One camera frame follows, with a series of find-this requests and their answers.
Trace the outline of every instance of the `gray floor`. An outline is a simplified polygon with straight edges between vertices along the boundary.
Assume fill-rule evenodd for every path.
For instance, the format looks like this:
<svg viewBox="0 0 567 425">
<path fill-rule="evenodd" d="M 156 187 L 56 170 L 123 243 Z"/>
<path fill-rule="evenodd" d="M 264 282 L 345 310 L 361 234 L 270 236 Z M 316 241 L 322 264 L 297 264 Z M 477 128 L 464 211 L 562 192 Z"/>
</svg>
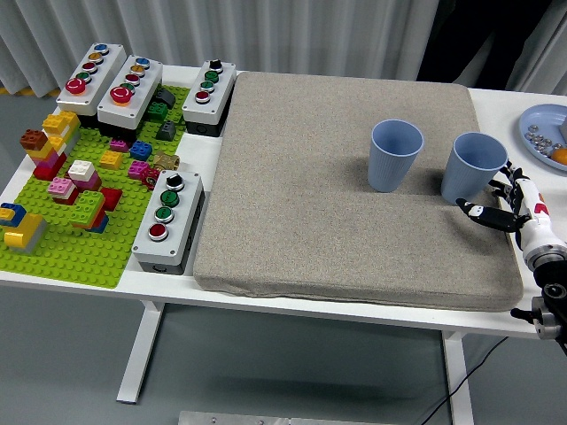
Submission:
<svg viewBox="0 0 567 425">
<path fill-rule="evenodd" d="M 54 100 L 0 96 L 0 182 Z M 137 406 L 115 401 L 137 301 L 0 287 L 0 423 L 176 424 L 182 410 L 420 423 L 445 391 L 440 335 L 169 305 Z M 467 336 L 470 367 L 498 341 Z M 564 424 L 567 358 L 509 339 L 470 378 L 477 423 Z M 430 423 L 450 423 L 441 409 Z"/>
</svg>

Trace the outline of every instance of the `green baseplate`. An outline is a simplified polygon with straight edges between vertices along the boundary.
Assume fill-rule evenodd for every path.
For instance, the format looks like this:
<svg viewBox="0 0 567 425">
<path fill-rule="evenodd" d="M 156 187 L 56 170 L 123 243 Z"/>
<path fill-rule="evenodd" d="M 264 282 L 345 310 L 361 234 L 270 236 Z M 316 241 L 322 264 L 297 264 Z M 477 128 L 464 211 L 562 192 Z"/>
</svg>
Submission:
<svg viewBox="0 0 567 425">
<path fill-rule="evenodd" d="M 156 151 L 175 155 L 185 131 L 181 107 L 189 89 L 163 87 L 175 95 L 175 106 L 166 116 L 166 120 L 176 123 L 175 139 L 172 142 L 157 140 L 155 135 L 161 124 L 144 121 L 137 139 L 151 144 L 152 155 L 147 160 L 150 164 Z M 81 127 L 80 132 L 81 138 L 58 176 L 63 177 L 76 159 L 90 161 L 97 169 L 103 188 L 122 190 L 116 209 L 106 213 L 109 220 L 105 231 L 97 234 L 73 228 L 69 224 L 73 206 L 56 204 L 47 193 L 50 183 L 37 180 L 32 175 L 14 203 L 23 205 L 29 213 L 41 214 L 48 223 L 47 229 L 31 254 L 11 251 L 4 244 L 4 232 L 0 229 L 0 269 L 112 289 L 118 285 L 128 263 L 130 248 L 151 192 L 140 181 L 128 177 L 133 159 L 127 153 L 124 153 L 124 160 L 116 171 L 98 164 L 109 148 L 111 137 L 102 136 L 92 128 Z"/>
</svg>

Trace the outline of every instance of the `gray felt pad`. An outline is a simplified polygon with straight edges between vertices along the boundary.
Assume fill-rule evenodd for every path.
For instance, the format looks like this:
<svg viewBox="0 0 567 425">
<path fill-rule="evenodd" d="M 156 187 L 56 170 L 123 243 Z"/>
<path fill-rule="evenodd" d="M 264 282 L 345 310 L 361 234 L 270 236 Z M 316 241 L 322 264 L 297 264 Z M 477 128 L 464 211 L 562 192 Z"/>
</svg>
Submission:
<svg viewBox="0 0 567 425">
<path fill-rule="evenodd" d="M 368 185 L 370 131 L 417 125 L 401 186 Z M 204 290 L 503 311 L 522 295 L 507 237 L 440 196 L 453 140 L 478 131 L 453 84 L 275 73 L 237 78 L 194 275 Z M 495 205 L 487 193 L 476 202 Z"/>
</svg>

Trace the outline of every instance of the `orange fruit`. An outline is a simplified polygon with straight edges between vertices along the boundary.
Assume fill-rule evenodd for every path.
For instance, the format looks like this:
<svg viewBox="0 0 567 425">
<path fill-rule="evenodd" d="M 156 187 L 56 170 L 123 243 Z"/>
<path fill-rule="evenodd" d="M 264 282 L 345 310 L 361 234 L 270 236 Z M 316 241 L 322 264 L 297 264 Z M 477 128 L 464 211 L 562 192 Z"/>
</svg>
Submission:
<svg viewBox="0 0 567 425">
<path fill-rule="evenodd" d="M 563 164 L 564 166 L 567 166 L 567 148 L 556 149 L 551 154 L 551 158 L 555 162 L 558 162 L 559 164 Z"/>
</svg>

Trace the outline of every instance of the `button panel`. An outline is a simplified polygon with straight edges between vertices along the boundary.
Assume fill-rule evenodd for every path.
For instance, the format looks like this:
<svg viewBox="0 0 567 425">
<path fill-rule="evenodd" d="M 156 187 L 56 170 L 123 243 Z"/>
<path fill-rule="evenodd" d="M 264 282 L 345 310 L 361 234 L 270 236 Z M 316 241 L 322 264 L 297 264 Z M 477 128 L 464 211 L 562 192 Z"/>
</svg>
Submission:
<svg viewBox="0 0 567 425">
<path fill-rule="evenodd" d="M 162 72 L 161 62 L 129 56 L 98 105 L 98 120 L 120 128 L 136 129 L 153 93 L 161 83 Z M 136 89 L 125 87 L 125 81 L 136 86 Z M 131 96 L 117 100 L 116 91 L 118 90 L 119 94 L 124 93 L 120 89 L 127 89 Z"/>
<path fill-rule="evenodd" d="M 205 199 L 199 174 L 159 173 L 132 253 L 146 271 L 181 274 Z"/>
<path fill-rule="evenodd" d="M 78 115 L 96 115 L 98 104 L 125 60 L 126 51 L 121 44 L 92 44 L 61 90 L 57 98 L 59 109 Z M 83 80 L 82 89 L 77 89 L 73 81 L 76 79 Z"/>
<path fill-rule="evenodd" d="M 191 87 L 193 96 L 187 96 L 183 104 L 185 121 L 213 126 L 219 124 L 236 78 L 234 64 L 218 59 L 206 61 Z"/>
</svg>

